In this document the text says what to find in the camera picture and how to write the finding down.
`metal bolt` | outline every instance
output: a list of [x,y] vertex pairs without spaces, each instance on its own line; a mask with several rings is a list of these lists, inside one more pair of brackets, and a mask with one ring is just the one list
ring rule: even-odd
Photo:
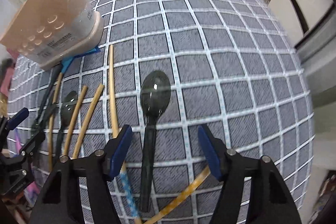
[[265,163],[271,162],[271,158],[269,156],[262,156],[261,158]]
[[98,149],[98,150],[96,150],[95,152],[94,152],[94,154],[96,155],[96,156],[102,156],[103,154],[104,154],[104,150],[102,150],[102,149]]
[[69,157],[64,155],[59,159],[59,161],[60,162],[66,162],[68,159],[69,159]]
[[226,153],[228,153],[230,156],[233,156],[233,155],[235,155],[237,152],[236,152],[236,150],[234,150],[233,148],[230,148],[230,149],[228,149],[228,150],[226,151]]

